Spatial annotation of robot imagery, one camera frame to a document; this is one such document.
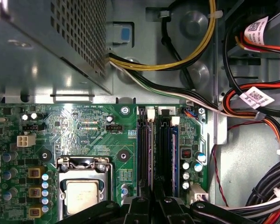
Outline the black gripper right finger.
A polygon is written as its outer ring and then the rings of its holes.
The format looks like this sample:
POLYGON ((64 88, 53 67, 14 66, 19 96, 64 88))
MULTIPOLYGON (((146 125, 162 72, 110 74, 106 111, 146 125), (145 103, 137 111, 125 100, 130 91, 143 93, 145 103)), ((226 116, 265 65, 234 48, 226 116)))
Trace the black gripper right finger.
POLYGON ((250 220, 208 202, 186 207, 180 198, 166 196, 162 185, 154 186, 154 217, 158 224, 248 224, 250 220))

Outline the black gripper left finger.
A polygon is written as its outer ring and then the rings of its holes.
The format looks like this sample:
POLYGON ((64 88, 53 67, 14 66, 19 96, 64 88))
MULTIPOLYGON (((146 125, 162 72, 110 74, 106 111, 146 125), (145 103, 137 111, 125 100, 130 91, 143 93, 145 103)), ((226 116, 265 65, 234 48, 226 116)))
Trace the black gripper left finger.
POLYGON ((73 224, 149 224, 151 223, 151 190, 148 182, 139 182, 139 195, 127 197, 119 205, 103 201, 73 216, 73 224))

